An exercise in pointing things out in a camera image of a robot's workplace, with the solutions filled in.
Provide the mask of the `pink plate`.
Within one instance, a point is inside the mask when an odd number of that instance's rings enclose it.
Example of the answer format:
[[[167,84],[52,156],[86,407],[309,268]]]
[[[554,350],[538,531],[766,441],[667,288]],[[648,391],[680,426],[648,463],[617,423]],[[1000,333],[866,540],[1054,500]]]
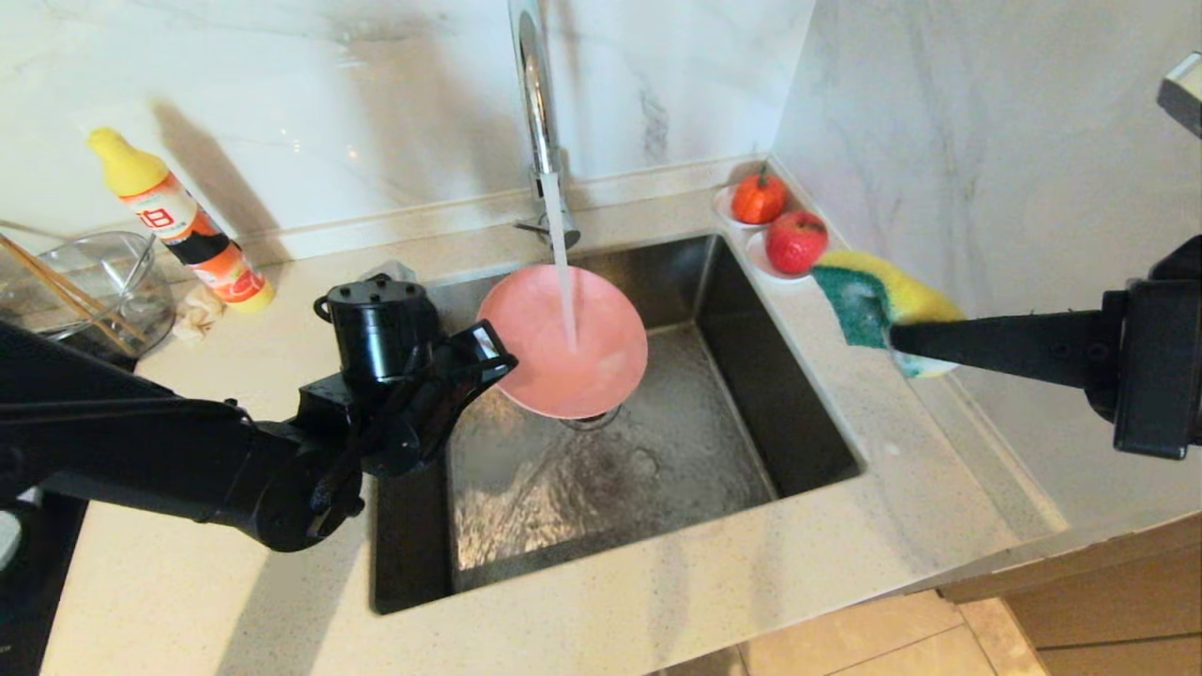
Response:
[[[633,393],[647,372],[647,330],[631,300],[603,277],[569,267],[575,300],[575,346],[563,321],[553,265],[516,269],[490,287],[478,308],[518,360],[499,389],[546,419],[593,419]]]

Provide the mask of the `orange dish soap bottle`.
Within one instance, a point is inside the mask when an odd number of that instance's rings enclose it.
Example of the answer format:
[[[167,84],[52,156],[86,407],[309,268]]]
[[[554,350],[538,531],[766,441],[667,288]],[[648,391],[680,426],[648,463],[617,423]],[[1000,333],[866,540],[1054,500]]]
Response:
[[[87,136],[105,184],[218,300],[233,312],[261,312],[274,300],[267,277],[189,192],[175,173],[123,134],[99,128]]]

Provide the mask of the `wooden cabinet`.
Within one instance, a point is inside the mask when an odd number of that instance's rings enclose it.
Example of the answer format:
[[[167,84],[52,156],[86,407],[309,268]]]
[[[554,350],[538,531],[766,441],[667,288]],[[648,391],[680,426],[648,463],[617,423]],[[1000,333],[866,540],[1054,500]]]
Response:
[[[1049,676],[1202,676],[1202,511],[939,593],[1000,601]]]

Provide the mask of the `orange toy pumpkin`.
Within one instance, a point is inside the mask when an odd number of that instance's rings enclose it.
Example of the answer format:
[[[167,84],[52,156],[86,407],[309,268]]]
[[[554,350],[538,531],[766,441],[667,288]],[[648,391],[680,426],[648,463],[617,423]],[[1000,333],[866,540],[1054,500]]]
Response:
[[[772,174],[767,164],[739,180],[731,201],[734,223],[743,225],[768,225],[780,217],[787,206],[789,192],[783,180]]]

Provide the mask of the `chrome faucet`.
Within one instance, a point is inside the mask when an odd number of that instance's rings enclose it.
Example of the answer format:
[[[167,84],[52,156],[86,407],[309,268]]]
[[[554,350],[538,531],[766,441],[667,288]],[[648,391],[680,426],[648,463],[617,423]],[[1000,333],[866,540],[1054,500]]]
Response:
[[[528,168],[530,192],[537,218],[517,223],[516,227],[532,231],[551,241],[547,188],[563,189],[565,158],[559,143],[551,61],[547,53],[545,17],[538,0],[506,0],[514,45],[516,81],[525,119],[525,134],[532,162]]]

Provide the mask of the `crumpled beige rag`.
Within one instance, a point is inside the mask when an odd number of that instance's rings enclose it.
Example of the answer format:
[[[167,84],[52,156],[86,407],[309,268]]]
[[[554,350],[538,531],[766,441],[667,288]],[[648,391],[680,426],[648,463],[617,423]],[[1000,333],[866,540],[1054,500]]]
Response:
[[[172,334],[185,343],[200,343],[206,339],[213,325],[224,318],[224,300],[219,300],[210,287],[194,287],[177,306]]]

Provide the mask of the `small white dish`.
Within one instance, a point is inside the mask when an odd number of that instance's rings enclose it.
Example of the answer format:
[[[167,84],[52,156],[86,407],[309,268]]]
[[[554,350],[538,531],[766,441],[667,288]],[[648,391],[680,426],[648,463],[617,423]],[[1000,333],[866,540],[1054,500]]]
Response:
[[[769,257],[767,256],[767,236],[764,231],[756,232],[743,247],[744,254],[746,254],[746,260],[750,261],[752,269],[766,281],[776,283],[780,285],[795,285],[801,281],[807,281],[808,278],[813,275],[813,269],[807,269],[807,272],[790,274],[783,273],[776,267],[773,267]]]
[[[789,190],[784,186],[776,186],[775,189],[768,189],[767,192],[760,192],[758,189],[751,190],[746,189],[746,198],[740,197],[744,190],[738,185],[730,185],[718,190],[716,196],[713,198],[713,209],[716,210],[718,218],[726,223],[728,226],[742,230],[763,230],[767,227],[778,215],[781,215],[784,210],[789,207],[791,197],[793,197]],[[756,223],[743,223],[737,217],[743,213],[743,207],[751,208],[756,213],[763,210],[763,207],[776,207],[773,210],[772,218],[763,220],[756,220]]]

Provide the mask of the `yellow green sponge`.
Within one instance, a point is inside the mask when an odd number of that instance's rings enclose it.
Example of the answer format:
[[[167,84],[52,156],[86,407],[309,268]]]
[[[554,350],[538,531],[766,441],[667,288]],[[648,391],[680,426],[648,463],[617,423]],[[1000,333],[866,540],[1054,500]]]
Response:
[[[902,376],[944,376],[956,363],[902,352],[889,345],[889,330],[909,324],[962,321],[953,300],[910,277],[883,257],[855,250],[831,250],[814,265],[811,277],[823,290],[850,346],[889,354]]]

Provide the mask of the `red toy apple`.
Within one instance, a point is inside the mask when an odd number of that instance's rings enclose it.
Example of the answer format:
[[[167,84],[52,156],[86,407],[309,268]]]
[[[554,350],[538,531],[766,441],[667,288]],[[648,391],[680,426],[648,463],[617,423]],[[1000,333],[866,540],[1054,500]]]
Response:
[[[764,256],[783,275],[803,275],[825,256],[829,235],[825,220],[813,210],[785,210],[764,231]]]

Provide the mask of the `black induction cooktop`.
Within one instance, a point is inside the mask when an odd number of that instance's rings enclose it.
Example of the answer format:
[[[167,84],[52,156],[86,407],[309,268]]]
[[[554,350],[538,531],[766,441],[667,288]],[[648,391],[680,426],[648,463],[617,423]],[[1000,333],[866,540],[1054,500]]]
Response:
[[[16,472],[0,445],[0,510],[25,524],[17,561],[0,574],[0,676],[38,676],[89,500],[38,488],[8,496]]]

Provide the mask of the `clear glass bowl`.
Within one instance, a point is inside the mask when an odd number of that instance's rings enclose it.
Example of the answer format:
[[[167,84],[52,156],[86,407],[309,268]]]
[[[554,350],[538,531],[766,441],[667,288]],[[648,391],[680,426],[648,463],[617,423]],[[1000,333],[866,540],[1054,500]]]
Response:
[[[148,236],[93,235],[38,255],[0,249],[0,320],[132,369],[175,324],[175,297]]]

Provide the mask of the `stainless steel sink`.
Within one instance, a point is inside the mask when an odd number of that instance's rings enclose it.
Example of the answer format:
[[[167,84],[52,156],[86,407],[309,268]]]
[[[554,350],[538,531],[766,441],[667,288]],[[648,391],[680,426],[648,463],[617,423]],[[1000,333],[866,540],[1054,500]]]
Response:
[[[581,257],[649,332],[613,423],[577,432],[499,389],[444,459],[375,484],[371,609],[394,613],[853,478],[859,463],[718,235]]]

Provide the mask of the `metal drain strainer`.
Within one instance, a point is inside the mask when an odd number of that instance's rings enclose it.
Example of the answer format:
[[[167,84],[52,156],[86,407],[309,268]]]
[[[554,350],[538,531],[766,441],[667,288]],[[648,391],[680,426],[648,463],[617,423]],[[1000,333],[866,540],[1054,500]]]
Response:
[[[605,426],[614,423],[614,420],[618,419],[621,407],[619,404],[619,407],[614,407],[613,409],[609,409],[606,413],[588,416],[588,419],[563,419],[560,420],[560,423],[577,432],[602,429]]]

